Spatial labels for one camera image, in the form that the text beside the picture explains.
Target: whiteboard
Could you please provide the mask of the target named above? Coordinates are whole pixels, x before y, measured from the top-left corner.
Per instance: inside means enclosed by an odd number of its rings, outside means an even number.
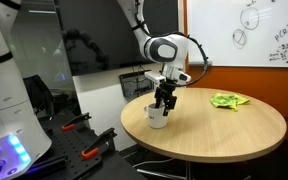
[[[188,32],[213,66],[288,67],[288,0],[188,0]],[[189,63],[202,61],[190,45]]]

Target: round table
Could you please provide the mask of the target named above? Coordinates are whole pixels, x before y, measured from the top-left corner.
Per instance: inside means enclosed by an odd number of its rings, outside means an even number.
[[[239,162],[265,155],[276,149],[286,133],[283,116],[255,98],[238,105],[238,111],[214,107],[210,99],[229,91],[206,88],[177,88],[175,109],[167,126],[148,126],[144,107],[154,103],[154,93],[128,103],[121,114],[126,133],[139,145],[176,159],[205,162]]]

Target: red clamp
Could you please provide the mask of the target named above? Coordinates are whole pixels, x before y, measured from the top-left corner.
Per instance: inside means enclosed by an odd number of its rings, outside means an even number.
[[[80,121],[85,121],[88,119],[91,119],[92,117],[90,116],[90,113],[84,113],[79,116],[76,116],[74,119],[72,119],[70,122],[66,123],[65,125],[62,126],[63,131],[68,131],[71,130],[75,127],[74,123],[80,122]]]
[[[113,138],[117,134],[114,133],[114,128],[110,128],[99,135],[96,140],[86,150],[82,151],[82,157],[87,160],[99,152],[99,146],[108,142],[108,149],[115,151],[115,144]]]

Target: white wall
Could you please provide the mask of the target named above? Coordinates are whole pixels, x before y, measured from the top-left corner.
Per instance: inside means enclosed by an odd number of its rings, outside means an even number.
[[[146,70],[158,72],[162,64],[143,66]],[[82,113],[89,112],[90,127],[97,135],[108,128],[115,128],[114,138],[117,150],[123,150],[135,144],[125,133],[121,124],[124,106],[132,99],[123,96],[119,75],[133,72],[132,68],[113,70],[83,76],[74,76],[77,97]]]

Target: wall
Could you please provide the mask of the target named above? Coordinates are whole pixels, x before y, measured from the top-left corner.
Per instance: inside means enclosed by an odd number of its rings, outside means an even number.
[[[201,70],[201,67],[187,65],[187,72],[193,77]],[[193,87],[218,88],[255,97],[276,108],[286,117],[288,125],[288,68],[210,67],[206,76]]]

